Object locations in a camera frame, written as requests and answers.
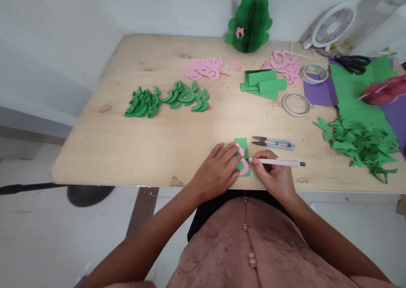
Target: hand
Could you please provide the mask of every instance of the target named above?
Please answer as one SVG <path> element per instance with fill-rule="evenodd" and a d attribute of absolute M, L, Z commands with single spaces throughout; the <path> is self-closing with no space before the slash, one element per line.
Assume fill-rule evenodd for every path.
<path fill-rule="evenodd" d="M 236 182 L 239 171 L 237 164 L 242 156 L 236 155 L 239 147 L 236 142 L 223 148 L 224 143 L 217 144 L 200 166 L 185 189 L 195 194 L 199 204 L 211 200 L 228 190 Z"/>
<path fill-rule="evenodd" d="M 255 172 L 268 192 L 279 202 L 294 198 L 296 194 L 292 169 L 289 166 L 262 164 L 258 158 L 276 159 L 271 150 L 259 151 L 252 158 Z"/>

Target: finger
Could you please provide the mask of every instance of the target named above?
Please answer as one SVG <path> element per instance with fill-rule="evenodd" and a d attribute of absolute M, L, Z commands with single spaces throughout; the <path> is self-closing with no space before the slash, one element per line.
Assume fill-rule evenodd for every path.
<path fill-rule="evenodd" d="M 240 175 L 240 172 L 239 172 L 239 171 L 235 171 L 235 172 L 233 172 L 233 173 L 231 174 L 231 177 L 228 179 L 228 181 L 227 181 L 226 184 L 225 184 L 225 186 L 226 186 L 227 189 L 229 189 L 229 188 L 234 184 L 234 182 L 236 182 L 237 177 L 238 177 L 239 175 Z"/>
<path fill-rule="evenodd" d="M 219 143 L 215 147 L 213 147 L 213 149 L 211 150 L 210 154 L 207 156 L 206 159 L 214 158 L 223 146 L 224 146 L 224 143 Z"/>
<path fill-rule="evenodd" d="M 223 149 L 216 155 L 216 158 L 217 158 L 217 159 L 221 159 L 221 158 L 224 156 L 224 154 L 227 153 L 227 151 L 228 151 L 230 148 L 233 148 L 234 146 L 236 146 L 236 142 L 230 143 L 229 145 L 227 145 L 225 148 L 223 148 Z"/>
<path fill-rule="evenodd" d="M 254 165 L 255 172 L 257 173 L 258 177 L 262 180 L 262 182 L 269 179 L 270 175 L 263 167 L 262 162 L 260 162 L 256 157 L 253 157 L 252 164 Z"/>
<path fill-rule="evenodd" d="M 271 150 L 259 151 L 254 157 L 263 159 L 276 159 L 278 156 Z"/>
<path fill-rule="evenodd" d="M 223 161 L 223 163 L 226 165 L 230 159 L 236 155 L 236 153 L 239 151 L 239 147 L 238 146 L 233 146 L 232 148 L 230 148 L 225 154 L 224 156 L 221 158 L 221 161 Z"/>
<path fill-rule="evenodd" d="M 236 169 L 238 163 L 240 163 L 240 161 L 242 160 L 242 156 L 241 155 L 237 155 L 237 156 L 233 156 L 227 163 L 225 169 L 227 171 L 232 172 L 233 170 Z"/>

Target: green paper sheet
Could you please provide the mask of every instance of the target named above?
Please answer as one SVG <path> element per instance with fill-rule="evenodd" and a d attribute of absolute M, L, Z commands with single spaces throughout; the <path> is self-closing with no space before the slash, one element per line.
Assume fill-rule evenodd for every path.
<path fill-rule="evenodd" d="M 248 92 L 275 101 L 277 101 L 279 97 L 279 92 L 277 91 L 271 93 L 259 93 L 259 91 L 248 91 Z"/>
<path fill-rule="evenodd" d="M 252 87 L 248 86 L 246 83 L 240 83 L 241 91 L 252 90 Z"/>
<path fill-rule="evenodd" d="M 281 91 L 288 88 L 286 79 L 268 80 L 258 83 L 258 90 L 260 93 L 268 93 L 274 91 Z"/>
<path fill-rule="evenodd" d="M 261 71 L 248 75 L 249 86 L 257 86 L 259 82 L 276 80 L 276 70 Z"/>
<path fill-rule="evenodd" d="M 396 141 L 396 136 L 386 120 L 385 113 L 378 105 L 370 105 L 358 100 L 371 82 L 382 82 L 392 76 L 390 61 L 387 56 L 373 59 L 361 75 L 350 74 L 343 67 L 331 64 L 331 74 L 338 97 L 338 108 L 343 118 L 353 122 L 362 122 L 366 126 L 375 124 L 389 134 L 389 139 Z"/>
<path fill-rule="evenodd" d="M 245 154 L 244 154 L 244 159 L 248 162 L 249 159 L 249 155 L 248 155 L 248 142 L 247 142 L 247 138 L 234 138 L 234 141 L 237 142 L 242 149 L 244 149 Z M 242 162 L 238 163 L 236 169 L 237 170 L 242 170 L 244 168 L 244 165 L 242 164 Z M 239 177 L 250 177 L 251 176 L 251 169 L 248 169 L 248 172 L 245 175 L 241 175 Z"/>

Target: pink paper cutout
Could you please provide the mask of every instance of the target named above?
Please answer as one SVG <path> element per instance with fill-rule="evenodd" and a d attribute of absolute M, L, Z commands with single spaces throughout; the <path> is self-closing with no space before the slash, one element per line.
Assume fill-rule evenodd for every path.
<path fill-rule="evenodd" d="M 279 55 L 282 57 L 282 62 L 277 61 Z M 265 62 L 259 69 L 274 68 L 287 79 L 288 85 L 295 87 L 300 81 L 300 65 L 297 56 L 293 58 L 288 57 L 292 55 L 293 53 L 287 50 L 276 50 L 269 61 Z"/>
<path fill-rule="evenodd" d="M 248 161 L 244 159 L 245 155 L 245 150 L 237 143 L 237 146 L 239 147 L 239 152 L 242 156 L 243 159 L 241 159 L 242 164 L 244 165 L 244 168 L 240 171 L 239 176 L 245 175 L 248 173 L 248 170 L 250 169 L 250 166 L 248 164 Z"/>
<path fill-rule="evenodd" d="M 268 61 L 266 61 L 264 64 L 262 64 L 262 66 L 259 69 L 271 69 L 272 66 L 271 64 L 269 64 Z"/>
<path fill-rule="evenodd" d="M 236 32 L 237 39 L 240 38 L 240 34 L 241 34 L 241 38 L 243 38 L 244 37 L 244 28 L 237 27 L 237 32 Z"/>
<path fill-rule="evenodd" d="M 225 74 L 226 76 L 230 76 L 231 74 L 228 72 L 229 67 L 225 67 L 223 71 L 220 70 L 220 74 Z"/>
<path fill-rule="evenodd" d="M 218 80 L 222 74 L 230 76 L 228 72 L 229 67 L 225 67 L 224 71 L 221 71 L 223 67 L 222 58 L 209 58 L 204 60 L 197 60 L 193 64 L 192 68 L 186 72 L 186 75 L 195 81 L 200 80 L 203 76 L 208 77 L 211 80 Z"/>
<path fill-rule="evenodd" d="M 243 69 L 242 64 L 239 61 L 234 60 L 231 63 L 238 71 L 241 71 Z"/>

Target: small fan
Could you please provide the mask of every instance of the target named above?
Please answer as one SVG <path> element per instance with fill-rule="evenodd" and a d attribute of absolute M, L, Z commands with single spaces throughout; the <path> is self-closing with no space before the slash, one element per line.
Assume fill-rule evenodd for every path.
<path fill-rule="evenodd" d="M 340 3 L 331 6 L 318 17 L 312 35 L 303 43 L 303 48 L 309 49 L 313 45 L 330 50 L 330 45 L 352 26 L 356 16 L 357 9 L 352 5 Z"/>

